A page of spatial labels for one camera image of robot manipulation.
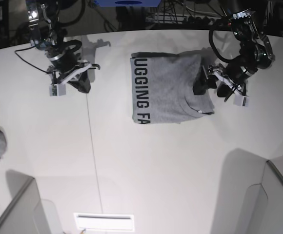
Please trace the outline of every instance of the table surface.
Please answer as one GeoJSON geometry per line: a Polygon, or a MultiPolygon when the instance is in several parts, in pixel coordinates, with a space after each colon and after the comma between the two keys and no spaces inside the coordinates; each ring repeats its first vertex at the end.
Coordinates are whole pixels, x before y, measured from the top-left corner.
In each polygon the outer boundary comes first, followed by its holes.
{"type": "MultiPolygon", "coordinates": [[[[37,179],[66,233],[78,233],[73,212],[134,214],[138,234],[233,233],[245,191],[260,183],[266,159],[283,173],[283,38],[270,37],[276,61],[249,79],[248,108],[210,91],[212,116],[147,126],[132,120],[130,55],[208,49],[207,34],[82,37],[84,55],[101,39],[111,44],[96,50],[101,70],[88,95],[68,86],[66,96],[50,97],[49,77],[13,53],[27,45],[0,50],[0,127],[8,141],[0,162],[0,214],[13,195],[8,187],[16,171],[37,179]],[[214,223],[219,207],[227,225],[214,223]]],[[[215,43],[228,58],[238,54],[231,33],[217,32],[215,43]]],[[[22,55],[48,66],[40,51],[22,55]]]]}

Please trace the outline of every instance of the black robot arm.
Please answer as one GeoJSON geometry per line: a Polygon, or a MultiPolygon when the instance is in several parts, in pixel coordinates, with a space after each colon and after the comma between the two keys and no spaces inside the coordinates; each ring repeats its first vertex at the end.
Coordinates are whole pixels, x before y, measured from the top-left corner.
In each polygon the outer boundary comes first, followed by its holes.
{"type": "Polygon", "coordinates": [[[89,93],[91,85],[87,70],[100,69],[100,67],[80,60],[76,52],[81,49],[82,42],[79,40],[65,42],[63,39],[66,30],[62,28],[80,20],[84,14],[85,0],[82,0],[80,16],[69,23],[59,22],[61,3],[63,0],[26,0],[31,44],[45,51],[46,57],[52,63],[47,69],[52,81],[49,87],[51,96],[65,95],[67,83],[82,93],[89,93]]]}
{"type": "Polygon", "coordinates": [[[208,74],[202,76],[193,87],[196,95],[204,94],[208,88],[217,88],[216,81],[222,81],[218,88],[218,96],[224,97],[227,101],[235,93],[235,104],[246,106],[248,97],[246,96],[247,79],[255,74],[258,69],[269,68],[275,56],[268,37],[263,33],[263,20],[267,2],[243,1],[243,0],[219,0],[222,10],[226,16],[217,20],[209,31],[209,42],[215,55],[227,63],[224,67],[210,66],[208,74]],[[213,42],[214,30],[220,25],[230,25],[235,38],[240,41],[240,50],[235,58],[224,58],[217,50],[213,42]]]}

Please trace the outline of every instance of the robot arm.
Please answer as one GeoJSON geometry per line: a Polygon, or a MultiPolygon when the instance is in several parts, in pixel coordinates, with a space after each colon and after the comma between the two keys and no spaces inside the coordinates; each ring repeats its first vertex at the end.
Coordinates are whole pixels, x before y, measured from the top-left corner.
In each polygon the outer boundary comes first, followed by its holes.
{"type": "Polygon", "coordinates": [[[51,96],[66,94],[65,85],[71,84],[82,93],[89,93],[90,82],[88,69],[100,69],[99,65],[81,61],[75,54],[82,47],[79,40],[63,41],[66,31],[60,28],[58,13],[60,0],[26,0],[31,43],[52,63],[47,73],[52,84],[49,87],[51,96]]]}
{"type": "Polygon", "coordinates": [[[210,66],[204,80],[196,82],[193,91],[196,95],[204,94],[206,89],[217,88],[215,82],[220,80],[217,91],[219,97],[224,97],[227,101],[234,93],[234,103],[247,106],[247,79],[258,69],[269,68],[275,60],[269,39],[262,31],[264,17],[261,15],[265,15],[265,9],[254,4],[258,11],[253,11],[249,5],[251,1],[220,0],[220,3],[226,17],[214,23],[209,31],[209,42],[216,56],[227,63],[227,66],[210,66]],[[239,56],[227,59],[218,52],[213,42],[213,32],[219,24],[231,25],[235,38],[240,41],[239,56]]]}

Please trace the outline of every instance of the vent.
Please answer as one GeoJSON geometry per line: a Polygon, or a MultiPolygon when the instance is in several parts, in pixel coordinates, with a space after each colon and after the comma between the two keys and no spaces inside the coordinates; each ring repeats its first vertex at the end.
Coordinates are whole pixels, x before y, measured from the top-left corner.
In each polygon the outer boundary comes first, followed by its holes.
{"type": "Polygon", "coordinates": [[[131,214],[74,213],[79,230],[101,232],[134,232],[134,216],[131,214]]]}

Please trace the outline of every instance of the blue box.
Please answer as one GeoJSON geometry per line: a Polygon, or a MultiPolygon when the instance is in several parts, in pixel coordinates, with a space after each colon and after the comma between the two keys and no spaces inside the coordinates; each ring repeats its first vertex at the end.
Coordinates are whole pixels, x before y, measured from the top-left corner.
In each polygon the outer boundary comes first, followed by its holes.
{"type": "Polygon", "coordinates": [[[101,7],[107,6],[153,6],[157,7],[161,0],[95,0],[94,3],[98,4],[101,7]]]}

